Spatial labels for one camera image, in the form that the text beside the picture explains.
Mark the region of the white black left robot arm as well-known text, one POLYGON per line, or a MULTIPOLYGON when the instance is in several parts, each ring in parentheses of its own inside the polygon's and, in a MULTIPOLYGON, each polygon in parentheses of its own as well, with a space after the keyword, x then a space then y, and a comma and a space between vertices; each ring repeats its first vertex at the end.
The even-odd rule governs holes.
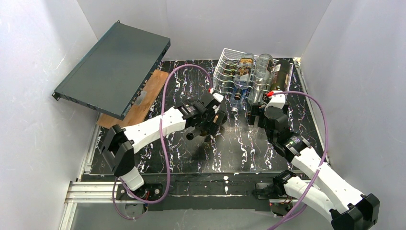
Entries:
POLYGON ((102 140, 101 153, 114 176, 124 181, 131 191, 144 185, 135 165, 135 154, 160 137, 193 127, 186 138, 214 135, 226 121, 220 110, 224 96, 206 93, 200 99, 187 99, 147 121, 133 126, 112 126, 102 140))

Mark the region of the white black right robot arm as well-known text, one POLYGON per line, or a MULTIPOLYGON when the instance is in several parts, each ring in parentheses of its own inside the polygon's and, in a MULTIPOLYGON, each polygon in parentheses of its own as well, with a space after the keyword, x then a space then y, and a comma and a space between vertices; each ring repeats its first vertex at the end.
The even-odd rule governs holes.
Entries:
POLYGON ((256 188, 258 199, 271 196, 291 196, 317 211, 335 230, 368 230, 377 223, 380 201, 365 195, 341 178, 301 135, 290 130, 288 105, 283 108, 269 106, 261 111, 259 127, 265 129, 269 143, 276 152, 309 178, 316 176, 314 184, 285 170, 274 177, 266 187, 256 188))

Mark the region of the clear square bottle black cap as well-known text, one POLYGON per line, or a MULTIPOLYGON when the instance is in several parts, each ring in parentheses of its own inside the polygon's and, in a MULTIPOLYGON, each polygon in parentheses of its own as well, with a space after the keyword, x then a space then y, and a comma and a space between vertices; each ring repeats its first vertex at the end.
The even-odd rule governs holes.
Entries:
POLYGON ((236 88, 245 90, 248 88, 252 67, 254 62, 254 55, 252 53, 243 54, 234 75, 234 85, 236 88))

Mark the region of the brown wooden board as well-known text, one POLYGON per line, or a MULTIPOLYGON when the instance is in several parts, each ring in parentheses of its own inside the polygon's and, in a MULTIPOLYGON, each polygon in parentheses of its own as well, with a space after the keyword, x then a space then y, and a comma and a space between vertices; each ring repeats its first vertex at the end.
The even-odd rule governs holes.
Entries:
POLYGON ((110 128, 113 125, 127 127, 143 122, 148 111, 161 92, 168 76, 169 73, 167 72, 155 70, 150 79, 146 82, 140 95, 136 97, 134 103, 131 104, 132 107, 123 120, 101 114, 96 124, 100 127, 110 128))

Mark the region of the dark grey rack server box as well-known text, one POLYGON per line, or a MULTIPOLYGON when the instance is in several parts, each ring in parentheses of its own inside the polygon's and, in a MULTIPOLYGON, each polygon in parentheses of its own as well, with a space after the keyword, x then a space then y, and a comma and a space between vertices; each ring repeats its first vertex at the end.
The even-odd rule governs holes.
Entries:
POLYGON ((117 21, 52 96, 123 120, 169 47, 170 38, 117 21))

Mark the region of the blue square glass bottle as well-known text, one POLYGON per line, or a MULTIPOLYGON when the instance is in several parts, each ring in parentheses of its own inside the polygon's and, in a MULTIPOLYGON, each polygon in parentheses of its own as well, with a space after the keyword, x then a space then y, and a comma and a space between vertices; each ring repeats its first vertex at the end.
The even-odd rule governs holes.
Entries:
POLYGON ((230 99, 231 112, 233 114, 243 113, 248 109, 247 91, 248 88, 241 89, 234 87, 230 99))

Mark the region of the dark green wine bottle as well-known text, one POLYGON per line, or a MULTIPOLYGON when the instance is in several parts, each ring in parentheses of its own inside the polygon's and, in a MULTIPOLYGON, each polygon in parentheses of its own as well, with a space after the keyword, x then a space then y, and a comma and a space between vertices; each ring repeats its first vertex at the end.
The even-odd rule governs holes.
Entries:
POLYGON ((287 60, 279 60, 275 64, 271 81, 271 91, 287 91, 290 79, 290 63, 287 60))

